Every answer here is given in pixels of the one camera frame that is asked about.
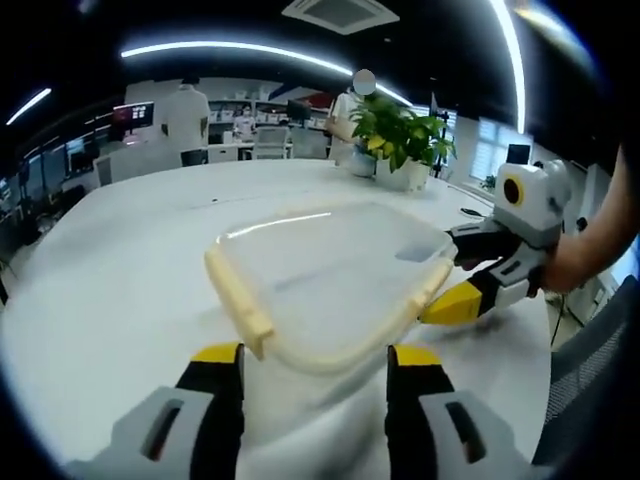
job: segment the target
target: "white flower pot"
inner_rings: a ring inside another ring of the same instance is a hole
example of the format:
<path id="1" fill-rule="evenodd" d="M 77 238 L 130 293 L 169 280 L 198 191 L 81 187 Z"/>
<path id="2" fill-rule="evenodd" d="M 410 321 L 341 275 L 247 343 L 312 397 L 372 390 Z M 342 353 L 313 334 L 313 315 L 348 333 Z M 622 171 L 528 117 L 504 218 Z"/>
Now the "white flower pot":
<path id="1" fill-rule="evenodd" d="M 389 160 L 380 160 L 376 167 L 376 183 L 388 190 L 420 192 L 424 190 L 429 167 L 407 160 L 401 168 L 391 173 Z"/>

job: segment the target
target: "white shirt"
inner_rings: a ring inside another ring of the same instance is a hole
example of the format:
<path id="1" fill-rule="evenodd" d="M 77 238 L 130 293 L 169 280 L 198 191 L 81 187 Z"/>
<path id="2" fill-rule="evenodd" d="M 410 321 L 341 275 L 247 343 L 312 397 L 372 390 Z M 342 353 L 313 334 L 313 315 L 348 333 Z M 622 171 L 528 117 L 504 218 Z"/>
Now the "white shirt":
<path id="1" fill-rule="evenodd" d="M 208 132 L 201 134 L 200 121 L 209 119 L 207 96 L 193 88 L 180 85 L 177 92 L 169 95 L 165 102 L 162 123 L 169 128 L 169 140 L 179 152 L 201 150 L 207 144 Z"/>
<path id="2" fill-rule="evenodd" d="M 248 117 L 241 115 L 233 120 L 233 129 L 238 133 L 241 140 L 251 140 L 255 128 L 256 119 L 251 115 Z"/>
<path id="3" fill-rule="evenodd" d="M 357 124 L 349 117 L 360 104 L 360 99 L 355 93 L 341 93 L 329 109 L 329 116 L 345 135 L 352 136 Z M 353 154 L 353 145 L 340 140 L 337 137 L 331 139 L 329 158 L 336 161 L 336 165 L 349 158 Z"/>

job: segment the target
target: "black ceiling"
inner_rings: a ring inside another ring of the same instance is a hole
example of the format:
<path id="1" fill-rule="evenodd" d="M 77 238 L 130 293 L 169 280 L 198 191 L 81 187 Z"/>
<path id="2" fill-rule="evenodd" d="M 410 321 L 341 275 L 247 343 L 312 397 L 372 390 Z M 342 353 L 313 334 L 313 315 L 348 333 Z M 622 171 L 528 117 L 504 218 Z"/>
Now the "black ceiling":
<path id="1" fill-rule="evenodd" d="M 53 93 L 14 125 L 0 126 L 2 154 L 11 156 L 16 146 L 66 113 L 121 95 L 128 83 L 180 77 L 185 70 L 331 88 L 331 75 L 318 69 L 251 53 L 208 49 L 119 58 L 124 47 L 171 40 L 234 39 L 280 46 L 353 69 L 369 68 L 413 103 L 428 104 L 433 89 L 442 106 L 462 115 L 515 125 L 511 63 L 488 0 L 379 1 L 400 22 L 347 37 L 283 17 L 280 12 L 291 0 L 13 2 L 13 25 L 0 33 L 3 45 L 10 46 L 3 62 L 9 75 L 4 76 L 8 83 L 0 96 L 0 118 L 4 123 L 45 86 Z M 592 50 L 601 53 L 601 28 L 584 15 L 588 7 L 553 3 L 594 45 Z M 609 112 L 601 92 L 527 23 L 517 16 L 514 21 L 525 68 L 528 132 L 565 158 L 584 164 L 602 161 L 615 139 L 609 123 L 601 120 Z"/>

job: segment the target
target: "container lid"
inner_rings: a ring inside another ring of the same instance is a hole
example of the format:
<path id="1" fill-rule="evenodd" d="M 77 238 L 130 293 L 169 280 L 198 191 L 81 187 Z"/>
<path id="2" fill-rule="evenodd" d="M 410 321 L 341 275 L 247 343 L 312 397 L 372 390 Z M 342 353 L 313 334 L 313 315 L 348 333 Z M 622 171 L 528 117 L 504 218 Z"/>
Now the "container lid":
<path id="1" fill-rule="evenodd" d="M 248 348 L 309 373 L 353 366 L 398 340 L 449 275 L 449 235 L 367 202 L 234 228 L 205 254 Z"/>

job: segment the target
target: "white robot part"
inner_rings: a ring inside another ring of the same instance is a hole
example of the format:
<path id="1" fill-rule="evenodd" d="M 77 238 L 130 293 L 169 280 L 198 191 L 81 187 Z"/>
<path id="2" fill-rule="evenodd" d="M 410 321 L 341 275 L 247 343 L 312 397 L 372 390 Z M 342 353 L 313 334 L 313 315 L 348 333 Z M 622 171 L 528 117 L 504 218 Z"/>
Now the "white robot part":
<path id="1" fill-rule="evenodd" d="M 557 242 L 571 198 L 561 160 L 536 165 L 504 164 L 498 170 L 495 220 L 535 248 Z"/>

